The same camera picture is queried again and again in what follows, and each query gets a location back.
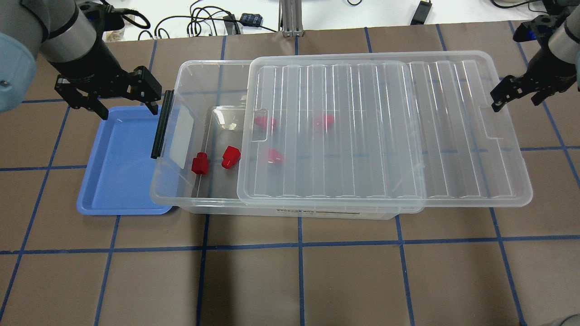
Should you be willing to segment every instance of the red object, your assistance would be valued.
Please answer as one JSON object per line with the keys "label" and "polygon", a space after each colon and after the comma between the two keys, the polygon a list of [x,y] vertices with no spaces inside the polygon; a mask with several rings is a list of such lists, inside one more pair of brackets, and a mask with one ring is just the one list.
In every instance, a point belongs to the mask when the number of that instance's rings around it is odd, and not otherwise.
{"label": "red object", "polygon": [[260,126],[264,130],[266,130],[268,128],[268,122],[270,123],[272,130],[274,130],[274,128],[276,127],[276,118],[272,118],[269,121],[268,121],[268,118],[266,118],[266,117],[255,117],[254,118],[254,123],[256,125]]}
{"label": "red object", "polygon": [[279,151],[270,148],[268,150],[268,163],[270,164],[282,164],[284,162],[284,157]]}
{"label": "red object", "polygon": [[330,128],[334,124],[334,115],[325,114],[322,116],[322,120],[316,121],[317,126],[322,126],[324,128]]}
{"label": "red object", "polygon": [[197,175],[208,174],[209,171],[209,161],[208,155],[204,152],[197,153],[197,157],[193,158],[193,163],[191,164],[191,170]]}
{"label": "red object", "polygon": [[240,160],[240,156],[241,153],[239,149],[233,146],[228,146],[222,156],[222,166],[224,169],[229,169],[234,166]]}

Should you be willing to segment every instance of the tiled table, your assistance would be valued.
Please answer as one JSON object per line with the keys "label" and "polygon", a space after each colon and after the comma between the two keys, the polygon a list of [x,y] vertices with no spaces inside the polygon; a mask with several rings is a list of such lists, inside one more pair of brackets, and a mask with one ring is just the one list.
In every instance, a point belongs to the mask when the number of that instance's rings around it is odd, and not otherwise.
{"label": "tiled table", "polygon": [[[164,89],[191,59],[468,50],[499,75],[537,50],[511,22],[121,42]],[[38,59],[26,101],[0,114],[0,325],[540,325],[580,310],[580,93],[510,104],[534,199],[428,208],[392,220],[82,216],[99,124],[52,90]],[[104,100],[109,107],[130,105]]]}

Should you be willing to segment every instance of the plastic storage box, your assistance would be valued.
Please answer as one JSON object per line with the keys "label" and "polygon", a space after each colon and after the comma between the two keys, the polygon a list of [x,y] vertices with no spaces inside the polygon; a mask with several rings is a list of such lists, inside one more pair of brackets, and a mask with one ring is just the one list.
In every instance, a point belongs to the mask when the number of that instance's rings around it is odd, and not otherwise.
{"label": "plastic storage box", "polygon": [[[483,52],[188,61],[151,197],[194,213],[389,218],[532,197]],[[220,166],[227,146],[242,150]],[[191,163],[206,152],[211,166]]]}

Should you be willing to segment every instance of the metal bracket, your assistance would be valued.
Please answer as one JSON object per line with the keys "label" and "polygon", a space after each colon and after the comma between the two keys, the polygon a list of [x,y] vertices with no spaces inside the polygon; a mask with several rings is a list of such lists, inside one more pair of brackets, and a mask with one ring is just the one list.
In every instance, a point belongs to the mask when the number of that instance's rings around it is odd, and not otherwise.
{"label": "metal bracket", "polygon": [[302,0],[280,0],[282,35],[296,37],[304,35],[302,27]]}

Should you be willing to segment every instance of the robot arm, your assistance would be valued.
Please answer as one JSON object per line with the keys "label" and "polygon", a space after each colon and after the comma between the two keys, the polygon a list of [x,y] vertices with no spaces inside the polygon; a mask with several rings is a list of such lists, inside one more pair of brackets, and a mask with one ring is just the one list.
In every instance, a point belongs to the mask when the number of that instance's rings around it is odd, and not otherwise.
{"label": "robot arm", "polygon": [[40,52],[61,73],[55,90],[72,108],[85,107],[107,119],[99,98],[120,96],[157,114],[159,82],[143,66],[123,70],[102,40],[104,31],[124,26],[123,11],[94,2],[77,6],[73,0],[2,2],[0,45],[6,60],[0,63],[0,111],[24,99]]}
{"label": "robot arm", "polygon": [[528,70],[521,77],[506,76],[492,91],[495,112],[511,100],[529,93],[534,105],[539,105],[556,92],[564,92],[577,79],[580,69],[580,6],[566,18],[540,15],[522,23],[513,39],[530,41],[534,35],[541,49],[530,60]]}

